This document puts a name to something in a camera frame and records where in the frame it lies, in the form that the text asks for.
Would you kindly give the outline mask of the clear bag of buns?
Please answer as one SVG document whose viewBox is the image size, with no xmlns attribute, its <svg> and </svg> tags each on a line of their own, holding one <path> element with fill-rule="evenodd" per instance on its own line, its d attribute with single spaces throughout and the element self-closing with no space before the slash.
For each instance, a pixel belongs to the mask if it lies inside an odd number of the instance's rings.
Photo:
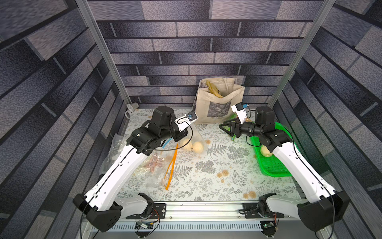
<svg viewBox="0 0 382 239">
<path fill-rule="evenodd" d="M 186 137 L 178 142 L 175 142 L 172 138 L 168 139 L 162 149 L 173 149 L 178 146 L 181 150 L 185 152 L 193 152 L 197 154 L 202 154 L 207 151 L 208 145 L 204 138 L 202 137 L 200 131 L 195 125 L 191 125 L 187 128 L 188 134 Z"/>
</svg>

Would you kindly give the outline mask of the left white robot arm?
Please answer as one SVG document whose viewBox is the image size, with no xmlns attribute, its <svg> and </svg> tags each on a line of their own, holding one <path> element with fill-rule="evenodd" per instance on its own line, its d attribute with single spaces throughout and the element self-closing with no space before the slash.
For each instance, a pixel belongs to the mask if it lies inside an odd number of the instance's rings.
<svg viewBox="0 0 382 239">
<path fill-rule="evenodd" d="M 120 218 L 133 215 L 150 217 L 153 200 L 146 194 L 140 193 L 128 199 L 118 199 L 117 194 L 153 151 L 161 151 L 167 139 L 178 142 L 185 138 L 197 119 L 194 111 L 177 118 L 170 107 L 156 108 L 152 118 L 131 133 L 122 152 L 98 183 L 87 193 L 75 196 L 74 205 L 92 226 L 103 233 L 110 230 Z"/>
</svg>

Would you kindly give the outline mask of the clear orange zip-top bag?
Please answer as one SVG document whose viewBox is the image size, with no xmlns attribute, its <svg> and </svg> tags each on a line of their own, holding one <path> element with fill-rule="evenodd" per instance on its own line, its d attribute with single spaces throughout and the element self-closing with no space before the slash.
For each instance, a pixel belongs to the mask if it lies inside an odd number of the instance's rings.
<svg viewBox="0 0 382 239">
<path fill-rule="evenodd" d="M 99 177 L 102 178 L 106 172 L 111 168 L 113 163 L 116 161 L 117 157 L 123 150 L 127 138 L 115 134 L 112 139 L 111 147 L 108 152 L 107 157 L 103 161 L 99 169 Z M 129 188 L 144 187 L 144 188 L 159 188 L 168 189 L 171 183 L 170 177 L 172 174 L 174 155 L 177 153 L 175 150 L 171 151 L 154 151 L 148 156 L 134 171 L 132 176 L 126 181 Z M 164 166 L 162 168 L 156 168 L 155 172 L 151 173 L 149 169 L 145 168 L 144 165 L 153 156 L 162 157 L 165 159 Z"/>
</svg>

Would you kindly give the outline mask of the beige round fruit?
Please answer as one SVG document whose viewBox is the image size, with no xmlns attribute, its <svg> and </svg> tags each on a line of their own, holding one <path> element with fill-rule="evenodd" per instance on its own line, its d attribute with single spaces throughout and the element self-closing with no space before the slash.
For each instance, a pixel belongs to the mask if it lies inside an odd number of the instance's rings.
<svg viewBox="0 0 382 239">
<path fill-rule="evenodd" d="M 264 146 L 264 145 L 262 145 L 261 148 L 260 148 L 260 154 L 261 154 L 263 157 L 271 157 L 271 156 L 273 156 L 273 153 L 270 152 L 270 151 L 268 150 L 268 148 L 267 148 L 266 146 Z"/>
</svg>

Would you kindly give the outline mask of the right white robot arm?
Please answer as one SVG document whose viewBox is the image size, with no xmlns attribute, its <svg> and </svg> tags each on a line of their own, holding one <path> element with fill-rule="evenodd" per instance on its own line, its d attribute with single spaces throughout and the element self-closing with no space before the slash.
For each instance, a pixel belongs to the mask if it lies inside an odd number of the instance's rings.
<svg viewBox="0 0 382 239">
<path fill-rule="evenodd" d="M 302 221 L 311 231 L 317 232 L 342 220 L 350 198 L 344 191 L 338 192 L 326 182 L 297 150 L 290 133 L 277 129 L 275 113 L 270 107 L 258 107 L 254 121 L 247 121 L 247 105 L 233 105 L 235 118 L 226 120 L 219 128 L 236 138 L 242 135 L 257 137 L 260 146 L 280 160 L 303 190 L 306 199 L 295 200 L 268 193 L 258 200 L 254 212 L 263 218 L 277 213 Z"/>
</svg>

